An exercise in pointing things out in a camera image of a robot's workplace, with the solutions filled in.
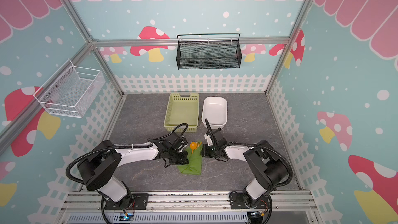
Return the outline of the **orange plastic spoon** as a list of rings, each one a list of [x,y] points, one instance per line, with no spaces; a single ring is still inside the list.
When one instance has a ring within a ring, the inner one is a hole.
[[[191,153],[193,154],[198,149],[198,143],[197,142],[190,143],[190,149]]]

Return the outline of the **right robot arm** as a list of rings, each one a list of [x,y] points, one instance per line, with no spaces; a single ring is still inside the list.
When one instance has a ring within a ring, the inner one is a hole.
[[[257,144],[227,142],[220,128],[212,129],[208,120],[205,120],[205,125],[207,144],[203,145],[201,156],[222,162],[246,162],[254,175],[241,193],[230,193],[231,208],[270,208],[269,194],[292,181],[293,170],[289,161],[266,140]]]

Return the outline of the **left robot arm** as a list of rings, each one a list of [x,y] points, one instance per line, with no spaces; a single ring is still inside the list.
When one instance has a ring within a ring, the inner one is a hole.
[[[114,145],[106,140],[73,160],[66,168],[68,179],[85,185],[88,191],[97,191],[106,200],[117,204],[133,201],[133,196],[125,183],[114,176],[117,168],[138,161],[163,160],[165,167],[189,164],[188,145],[184,133],[187,123],[179,124],[170,133],[144,144]]]

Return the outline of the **green paper napkin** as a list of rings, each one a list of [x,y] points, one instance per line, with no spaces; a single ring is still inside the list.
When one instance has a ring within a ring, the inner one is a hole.
[[[189,164],[177,166],[181,174],[201,175],[202,173],[202,145],[192,151],[190,147],[184,149],[188,153]]]

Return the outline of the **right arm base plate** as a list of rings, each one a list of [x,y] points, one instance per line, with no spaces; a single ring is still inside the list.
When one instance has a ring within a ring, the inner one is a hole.
[[[245,192],[231,191],[229,194],[231,209],[270,209],[272,199],[269,195],[263,194],[258,199],[252,199]]]

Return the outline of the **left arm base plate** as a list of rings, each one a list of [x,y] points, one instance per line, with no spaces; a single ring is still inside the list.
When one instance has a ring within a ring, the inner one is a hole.
[[[105,210],[145,210],[148,204],[149,194],[130,193],[120,201],[114,202],[112,199],[105,201]]]

